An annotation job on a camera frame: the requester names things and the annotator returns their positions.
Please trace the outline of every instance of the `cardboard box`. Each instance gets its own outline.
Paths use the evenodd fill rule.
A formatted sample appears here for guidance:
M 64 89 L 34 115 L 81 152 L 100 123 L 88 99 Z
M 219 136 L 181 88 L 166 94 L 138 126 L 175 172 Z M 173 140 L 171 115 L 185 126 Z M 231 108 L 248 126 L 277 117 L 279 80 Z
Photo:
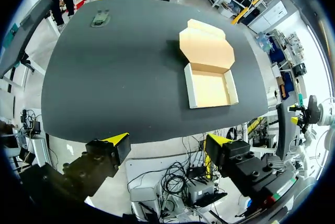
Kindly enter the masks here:
M 184 69 L 189 107 L 237 104 L 230 71 L 235 56 L 223 30 L 191 19 L 179 37 L 180 49 L 189 60 Z
M 278 86 L 284 85 L 284 80 L 283 80 L 282 76 L 277 77 L 276 80 L 277 80 Z

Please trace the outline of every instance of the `table leg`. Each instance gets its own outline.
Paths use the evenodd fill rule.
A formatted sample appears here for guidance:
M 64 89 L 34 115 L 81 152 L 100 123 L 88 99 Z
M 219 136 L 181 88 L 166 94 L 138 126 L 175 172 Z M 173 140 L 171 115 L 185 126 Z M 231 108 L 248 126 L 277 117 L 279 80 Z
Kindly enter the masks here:
M 11 86 L 14 86 L 14 87 L 19 88 L 19 89 L 24 89 L 21 85 L 19 85 L 19 84 L 13 82 L 12 80 L 10 80 L 9 78 L 7 78 L 7 77 L 5 77 L 5 76 L 4 76 L 2 79 L 3 79 L 4 81 L 6 81 L 8 84 L 10 84 Z
M 29 61 L 30 61 L 31 67 L 33 67 L 36 71 L 41 73 L 43 76 L 46 75 L 46 71 L 41 66 L 39 66 L 34 60 L 29 60 Z
M 265 113 L 264 115 L 262 115 L 262 117 L 277 116 L 277 115 L 278 115 L 277 110 L 271 110 Z
M 59 36 L 60 36 L 60 33 L 59 33 L 59 31 L 58 31 L 58 28 L 57 28 L 56 24 L 55 24 L 54 21 L 52 20 L 51 16 L 49 16 L 49 17 L 47 18 L 47 21 L 46 21 L 46 22 L 49 24 L 50 28 L 55 32 L 56 36 L 59 37 Z
M 29 69 L 26 67 L 25 72 L 23 73 L 23 78 L 22 78 L 22 83 L 21 83 L 21 86 L 23 87 L 24 90 L 26 89 L 28 73 L 29 73 Z

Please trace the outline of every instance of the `machine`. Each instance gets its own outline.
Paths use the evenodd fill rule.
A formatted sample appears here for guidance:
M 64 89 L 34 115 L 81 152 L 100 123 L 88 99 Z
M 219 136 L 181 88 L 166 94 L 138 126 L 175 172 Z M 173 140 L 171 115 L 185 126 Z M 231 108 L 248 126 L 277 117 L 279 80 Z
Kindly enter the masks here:
M 324 146 L 327 151 L 330 151 L 332 150 L 332 145 L 334 145 L 335 112 L 332 99 L 328 98 L 317 105 L 316 96 L 310 96 L 307 108 L 302 103 L 289 108 L 289 111 L 301 111 L 301 114 L 298 117 L 291 118 L 291 121 L 301 129 L 305 137 L 305 141 L 300 141 L 297 148 L 297 152 L 304 164 L 305 178 L 309 176 L 308 171 L 310 171 L 309 157 L 306 149 L 310 147 L 312 142 L 319 141 L 322 137 L 320 136 L 318 140 L 316 132 L 310 126 L 312 124 L 330 126 L 325 137 Z
M 307 108 L 304 106 L 290 108 L 290 110 L 301 111 L 298 118 L 292 119 L 306 137 L 306 141 L 299 146 L 305 149 L 310 145 L 310 142 L 316 140 L 315 134 L 309 129 L 311 124 L 332 125 L 325 142 L 326 149 L 330 150 L 331 139 L 334 136 L 335 119 L 332 103 L 323 102 L 319 106 L 316 103 L 316 98 L 311 96 Z M 90 208 L 83 203 L 87 196 L 93 196 L 96 193 L 106 177 L 115 176 L 119 166 L 130 151 L 128 136 L 128 133 L 124 133 L 108 139 L 89 142 L 86 144 L 86 152 L 83 152 L 81 157 L 72 163 L 63 164 L 64 174 L 57 172 L 49 164 L 42 167 L 34 165 L 21 172 L 20 177 L 23 187 L 29 193 L 33 202 L 42 208 L 43 212 L 52 212 L 53 215 L 55 211 L 63 213 L 65 210 L 85 210 L 86 213 L 102 215 L 104 218 L 108 215 L 111 216 L 111 219 L 137 223 L 137 215 L 143 212 L 146 221 L 159 223 L 161 216 L 155 209 L 161 208 L 160 205 L 150 207 L 145 202 L 139 201 L 137 203 L 137 214 L 124 214 L 121 219 L 121 217 L 107 213 L 102 214 L 100 210 Z M 251 199 L 251 204 L 240 215 L 244 219 L 236 222 L 236 224 L 269 223 L 281 219 L 287 213 L 285 205 L 304 182 L 304 178 L 294 173 L 294 171 L 289 169 L 275 170 L 271 163 L 266 163 L 255 157 L 254 153 L 250 151 L 250 145 L 244 141 L 232 141 L 208 134 L 205 151 L 222 177 L 229 177 L 242 195 Z M 198 172 L 201 172 L 200 169 L 195 172 L 193 168 L 194 176 L 197 176 L 196 173 Z M 213 191 L 214 183 L 210 181 L 189 180 L 187 182 L 187 177 L 192 176 L 190 172 L 185 173 L 182 178 L 179 176 L 187 185 L 189 205 L 186 205 L 186 207 L 197 212 L 199 207 L 209 206 L 218 199 L 217 197 L 226 196 L 226 193 L 222 193 L 222 195 L 215 193 Z M 206 197 L 200 197 L 199 192 L 205 192 Z M 226 223 L 213 211 L 209 212 L 220 222 Z

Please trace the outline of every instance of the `black table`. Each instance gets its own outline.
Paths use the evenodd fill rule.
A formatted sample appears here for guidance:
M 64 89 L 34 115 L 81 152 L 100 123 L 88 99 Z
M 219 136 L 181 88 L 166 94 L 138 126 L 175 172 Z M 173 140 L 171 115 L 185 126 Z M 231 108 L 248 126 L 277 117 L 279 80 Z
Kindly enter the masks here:
M 92 28 L 98 10 L 110 22 Z M 190 109 L 179 32 L 189 19 L 221 28 L 234 48 L 239 103 Z M 219 15 L 157 0 L 85 4 L 52 53 L 42 89 L 47 133 L 88 142 L 123 132 L 132 143 L 189 136 L 247 122 L 267 112 L 261 72 L 244 34 Z

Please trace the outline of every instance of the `floor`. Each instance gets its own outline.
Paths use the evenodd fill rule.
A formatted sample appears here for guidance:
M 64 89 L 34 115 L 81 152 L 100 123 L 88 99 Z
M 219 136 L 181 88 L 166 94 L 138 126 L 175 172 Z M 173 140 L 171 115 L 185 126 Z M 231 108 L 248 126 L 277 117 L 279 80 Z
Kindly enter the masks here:
M 218 16 L 225 19 L 216 9 L 211 7 L 208 0 L 171 0 L 172 2 L 179 3 L 182 5 L 196 6 L 199 9 L 205 9 L 208 12 L 215 13 Z M 264 86 L 267 91 L 277 89 L 276 79 L 274 78 L 270 61 L 266 53 L 264 53 L 254 41 L 254 34 L 243 24 L 237 25 L 247 37 L 252 50 L 255 53 L 259 68 L 261 70 Z M 34 33 L 28 47 L 27 53 L 30 57 L 35 60 L 44 69 L 47 68 L 49 59 L 52 54 L 52 50 L 57 42 L 57 36 L 55 35 L 52 28 L 44 20 L 38 26 Z M 22 78 L 22 70 L 18 69 L 15 79 L 20 80 Z M 22 108 L 41 108 L 41 90 L 43 84 L 43 76 L 36 72 L 34 75 L 28 74 L 26 89 L 24 92 L 19 89 L 13 88 L 13 94 L 16 96 L 15 103 L 15 118 L 19 118 L 19 113 Z M 226 129 L 219 129 L 216 134 L 225 135 Z M 196 150 L 198 147 L 197 141 L 194 138 L 184 138 L 185 145 L 190 146 L 191 150 Z M 185 148 L 181 143 L 181 138 L 154 142 L 154 143 L 143 143 L 133 144 L 131 146 L 131 152 L 129 158 L 148 158 L 157 157 L 164 155 L 174 155 L 179 153 L 185 153 Z M 51 160 L 54 166 L 57 166 L 57 170 L 62 172 L 62 164 L 65 162 L 72 162 L 85 151 L 85 144 L 73 142 L 69 140 L 59 139 L 50 136 L 50 148 L 55 152 L 50 152 Z M 127 177 L 124 165 L 121 165 L 120 170 L 114 178 L 107 178 L 102 184 L 97 193 L 91 197 L 93 205 L 103 211 L 112 213 L 114 215 L 121 216 L 123 213 L 130 214 L 130 201 L 129 194 L 127 192 Z M 238 207 L 238 201 L 241 199 L 241 194 L 231 182 L 230 179 L 221 179 L 219 182 L 220 188 L 225 189 L 228 192 L 228 196 L 225 197 L 221 202 L 215 205 L 215 209 L 219 215 L 228 222 L 234 222 L 238 220 L 235 215 L 241 213 L 241 209 Z

